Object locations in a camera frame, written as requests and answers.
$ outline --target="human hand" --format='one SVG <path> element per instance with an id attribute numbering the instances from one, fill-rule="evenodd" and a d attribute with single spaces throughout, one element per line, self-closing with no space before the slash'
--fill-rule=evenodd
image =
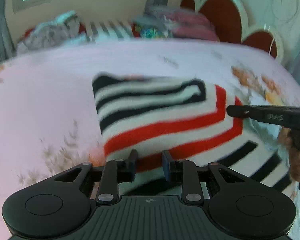
<path id="1" fill-rule="evenodd" d="M 289 151 L 290 176 L 293 180 L 300 182 L 300 151 L 293 147 L 293 140 L 289 136 L 290 129 L 282 128 L 278 140 L 283 143 Z"/>

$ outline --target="stack of folded blankets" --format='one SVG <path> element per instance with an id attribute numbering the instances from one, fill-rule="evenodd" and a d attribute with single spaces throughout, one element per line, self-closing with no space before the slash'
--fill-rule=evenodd
<path id="1" fill-rule="evenodd" d="M 132 20 L 132 33 L 141 38 L 186 38 L 219 41 L 213 24 L 200 13 L 156 5 Z"/>

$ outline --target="folded striped garment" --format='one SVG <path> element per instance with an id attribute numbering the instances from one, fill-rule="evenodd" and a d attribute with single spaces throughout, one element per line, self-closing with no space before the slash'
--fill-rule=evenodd
<path id="1" fill-rule="evenodd" d="M 93 92 L 106 160 L 139 153 L 135 182 L 120 184 L 120 194 L 157 195 L 178 187 L 164 180 L 163 150 L 197 166 L 218 162 L 292 194 L 285 162 L 249 122 L 227 115 L 227 106 L 241 102 L 222 87 L 199 79 L 100 75 Z"/>

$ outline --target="pink floral bed sheet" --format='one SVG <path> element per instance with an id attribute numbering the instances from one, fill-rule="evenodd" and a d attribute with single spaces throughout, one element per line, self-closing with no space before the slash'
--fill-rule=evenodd
<path id="1" fill-rule="evenodd" d="M 300 87 L 291 75 L 268 54 L 241 45 L 109 42 L 5 62 L 0 66 L 0 240 L 10 237 L 1 215 L 9 195 L 79 163 L 104 163 L 92 92 L 100 72 L 197 77 L 246 103 L 300 106 Z M 293 239 L 300 239 L 298 210 Z"/>

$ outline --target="headboard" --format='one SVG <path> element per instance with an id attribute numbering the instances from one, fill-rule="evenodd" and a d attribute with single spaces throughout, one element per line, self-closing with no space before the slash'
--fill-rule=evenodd
<path id="1" fill-rule="evenodd" d="M 249 26 L 240 0 L 182 0 L 180 7 L 204 14 L 215 26 L 221 42 L 243 44 L 270 52 L 279 63 L 283 59 L 281 37 L 267 24 Z"/>

